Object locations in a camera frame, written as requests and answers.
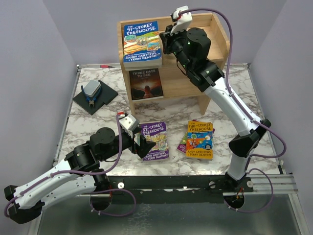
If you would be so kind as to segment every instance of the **purple book cover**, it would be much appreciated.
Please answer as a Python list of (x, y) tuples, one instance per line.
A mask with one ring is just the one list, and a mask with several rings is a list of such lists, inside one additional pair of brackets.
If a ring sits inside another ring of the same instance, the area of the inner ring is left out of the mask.
[(181, 139), (179, 145), (177, 146), (177, 150), (186, 153), (186, 142), (187, 142), (187, 132), (184, 134), (184, 137)]
[(165, 122), (144, 123), (140, 125), (141, 133), (148, 141), (156, 142), (156, 145), (143, 158), (144, 161), (168, 159), (169, 149), (167, 144), (167, 132)]

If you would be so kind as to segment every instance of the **marble surface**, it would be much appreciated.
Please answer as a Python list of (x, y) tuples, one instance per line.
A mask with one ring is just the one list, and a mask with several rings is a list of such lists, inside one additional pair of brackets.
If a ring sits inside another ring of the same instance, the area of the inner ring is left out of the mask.
[[(104, 105), (93, 116), (73, 102), (59, 160), (63, 159), (74, 147), (89, 140), (89, 136), (99, 128), (109, 127), (115, 131), (115, 134), (118, 134), (115, 114), (120, 111), (130, 113), (121, 69), (82, 69), (77, 87), (86, 85), (91, 79), (101, 79), (116, 90), (118, 96), (108, 106)], [(232, 66), (230, 83), (243, 101), (255, 113), (262, 116), (247, 68)], [(80, 89), (76, 89), (75, 95), (79, 92)], [(137, 155), (125, 150), (116, 168), (108, 175), (204, 175), (224, 174), (227, 171), (231, 157), (228, 143), (236, 135), (236, 130), (214, 101), (211, 100), (204, 116), (200, 114), (197, 100), (194, 97), (141, 103), (136, 105), (136, 117), (141, 122), (166, 122), (170, 159), (162, 162), (144, 163)], [(184, 154), (176, 150), (186, 131), (188, 120), (192, 119), (210, 121), (214, 124), (216, 129), (214, 133), (214, 159), (211, 161), (186, 158)], [(255, 153), (273, 155), (267, 134), (260, 141)], [(101, 163), (101, 167), (104, 169), (109, 168), (111, 165), (112, 163)], [(268, 174), (279, 173), (275, 159), (253, 157), (249, 168), (253, 167), (259, 168)]]

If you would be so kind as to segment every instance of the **lavender wall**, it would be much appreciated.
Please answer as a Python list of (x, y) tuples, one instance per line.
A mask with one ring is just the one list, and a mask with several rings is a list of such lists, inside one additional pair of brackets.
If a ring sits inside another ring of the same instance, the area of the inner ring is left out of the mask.
[[(272, 128), (287, 142), (284, 165), (294, 174), (313, 233), (313, 1), (288, 0), (251, 64), (252, 79)], [(277, 152), (282, 145), (273, 139)]]
[[(7, 185), (22, 185), (52, 166), (76, 66), (41, 0), (1, 1), (0, 208)], [(1, 235), (27, 234), (1, 214)]]
[(229, 18), (234, 31), (232, 63), (249, 63), (285, 2), (286, 0), (44, 0), (77, 64), (118, 63), (118, 21), (169, 16), (176, 8), (184, 5), (222, 11)]

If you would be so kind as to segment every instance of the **wooden bookshelf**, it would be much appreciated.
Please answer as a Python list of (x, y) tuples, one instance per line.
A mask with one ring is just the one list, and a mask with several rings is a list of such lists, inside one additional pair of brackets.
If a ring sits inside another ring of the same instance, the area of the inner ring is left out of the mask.
[[(204, 13), (193, 14), (192, 19), (193, 20), (190, 24), (190, 27), (202, 28), (206, 32), (208, 38), (211, 40), (211, 48), (209, 51), (208, 59), (215, 62), (222, 69), (226, 63), (229, 53), (229, 40), (219, 21), (219, 18), (213, 13)], [(119, 60), (123, 72), (127, 96), (132, 114), (135, 115), (134, 104), (136, 103), (155, 102), (164, 99), (197, 96), (201, 114), (204, 115), (210, 103), (210, 98), (202, 94), (199, 89), (194, 86), (189, 81), (189, 79), (181, 73), (181, 71), (176, 66), (176, 58), (172, 54), (162, 54), (162, 67), (159, 68), (164, 98), (132, 101), (129, 71), (125, 70), (123, 64), (124, 26), (127, 24), (138, 24), (151, 21), (157, 21), (159, 29), (165, 29), (166, 26), (173, 24), (170, 16), (121, 21), (117, 23)]]

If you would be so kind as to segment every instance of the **screw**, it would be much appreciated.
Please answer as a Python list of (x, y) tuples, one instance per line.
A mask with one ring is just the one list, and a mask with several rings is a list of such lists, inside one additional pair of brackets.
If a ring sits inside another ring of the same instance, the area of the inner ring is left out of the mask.
[(253, 182), (251, 180), (247, 181), (246, 185), (249, 187), (249, 188), (252, 188), (253, 187)]
[(215, 188), (215, 183), (214, 183), (213, 181), (211, 181), (211, 182), (209, 183), (209, 186), (210, 186), (210, 188)]

